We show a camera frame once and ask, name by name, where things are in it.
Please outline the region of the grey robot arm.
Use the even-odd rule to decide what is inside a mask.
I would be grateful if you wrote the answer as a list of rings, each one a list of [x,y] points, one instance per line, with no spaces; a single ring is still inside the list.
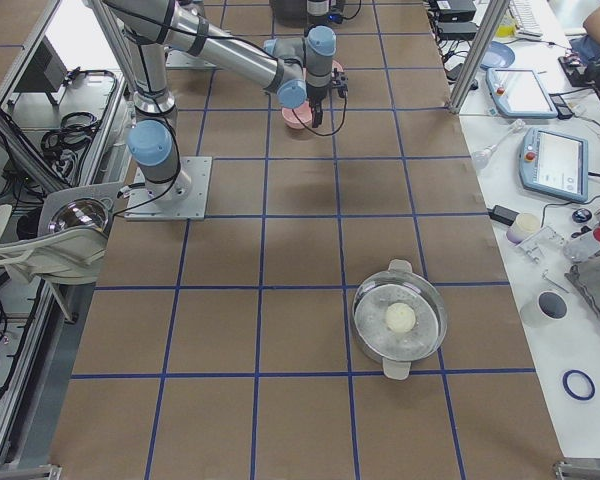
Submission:
[[[341,23],[344,20],[345,0],[270,0],[269,6],[277,20],[312,24]]]
[[[175,132],[177,108],[169,88],[165,50],[171,48],[232,71],[277,96],[293,111],[307,105],[314,132],[322,123],[322,103],[332,88],[335,32],[313,26],[298,38],[272,39],[257,46],[235,37],[176,1],[109,1],[123,23],[131,52],[136,124],[127,148],[141,182],[122,215],[168,219],[196,218],[205,210],[206,193],[190,169],[203,158],[181,156]]]

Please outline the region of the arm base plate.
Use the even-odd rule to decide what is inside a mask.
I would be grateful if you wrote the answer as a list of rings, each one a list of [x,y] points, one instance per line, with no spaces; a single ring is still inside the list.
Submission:
[[[213,159],[208,156],[181,156],[181,171],[175,185],[164,196],[168,183],[146,182],[137,167],[134,182],[143,186],[129,193],[123,216],[129,221],[203,220],[206,213]]]

